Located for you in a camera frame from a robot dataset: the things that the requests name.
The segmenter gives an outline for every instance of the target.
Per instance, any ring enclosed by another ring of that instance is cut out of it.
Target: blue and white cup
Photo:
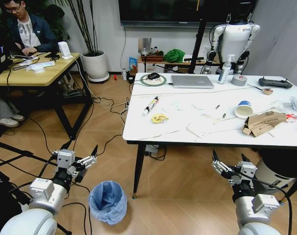
[[[251,103],[246,100],[241,101],[235,108],[235,115],[239,118],[247,119],[252,114],[253,109]]]

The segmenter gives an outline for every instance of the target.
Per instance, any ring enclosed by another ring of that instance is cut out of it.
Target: floor
[[[128,83],[122,79],[115,81],[113,76],[104,84],[90,84],[94,94],[111,98],[115,104],[123,103],[130,97]],[[67,115],[73,122],[81,105],[67,105]],[[122,106],[114,111],[121,111]],[[58,149],[68,138],[53,110],[32,112],[31,117],[43,127],[50,150]],[[119,134],[122,122],[118,114],[109,112],[100,104],[95,104],[91,119],[83,127],[75,146],[76,155],[85,157],[91,154],[96,144],[99,153],[103,151],[106,141]],[[45,159],[49,158],[45,148],[43,133],[31,120],[26,120],[21,127],[15,128],[15,135],[3,135],[0,141],[20,149],[33,152]],[[227,164],[240,160],[240,153],[245,153],[252,162],[257,163],[259,156],[247,148],[215,147],[219,157]],[[109,226],[92,218],[93,234],[202,234],[235,235],[238,233],[235,206],[232,202],[232,190],[227,180],[219,176],[211,167],[211,147],[169,146],[166,159],[156,161],[145,157],[137,199],[132,199],[133,177],[137,146],[128,145],[117,137],[111,141],[98,162],[89,169],[82,185],[92,189],[105,180],[118,182],[128,198],[127,214],[121,223]],[[9,159],[15,154],[0,149],[0,158]],[[14,165],[38,174],[43,164],[32,159],[23,158]],[[20,185],[32,181],[26,175],[11,166],[0,167],[11,181]],[[53,167],[48,167],[44,177],[53,175]],[[70,197],[65,201],[81,202],[87,205],[88,192],[84,188],[72,186]],[[297,235],[297,193],[293,196],[293,234]],[[80,205],[65,207],[56,220],[74,235],[84,234],[84,208]],[[282,234],[287,234],[288,207],[281,207],[272,216],[271,225]],[[88,220],[87,234],[90,234]]]

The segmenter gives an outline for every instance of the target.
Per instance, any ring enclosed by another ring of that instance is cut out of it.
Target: man
[[[41,17],[29,14],[22,0],[2,0],[5,9],[17,19],[9,19],[11,38],[25,55],[36,52],[57,52],[57,38]]]
[[[17,19],[9,19],[8,26],[11,38],[25,55],[36,52],[57,52],[57,39],[49,24],[42,18],[29,14],[22,0],[2,0],[8,13]],[[4,101],[0,95],[0,125],[16,127],[24,117],[18,114],[18,109]]]

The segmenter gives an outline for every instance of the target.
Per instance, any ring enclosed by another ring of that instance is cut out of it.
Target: cardboard piece
[[[247,135],[257,137],[272,130],[278,124],[286,120],[286,114],[269,111],[260,115],[249,116],[242,128]]]

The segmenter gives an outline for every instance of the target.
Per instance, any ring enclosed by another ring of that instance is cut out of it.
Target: plastic bag
[[[115,181],[104,181],[90,193],[89,206],[92,216],[114,225],[122,221],[127,211],[127,197]]]

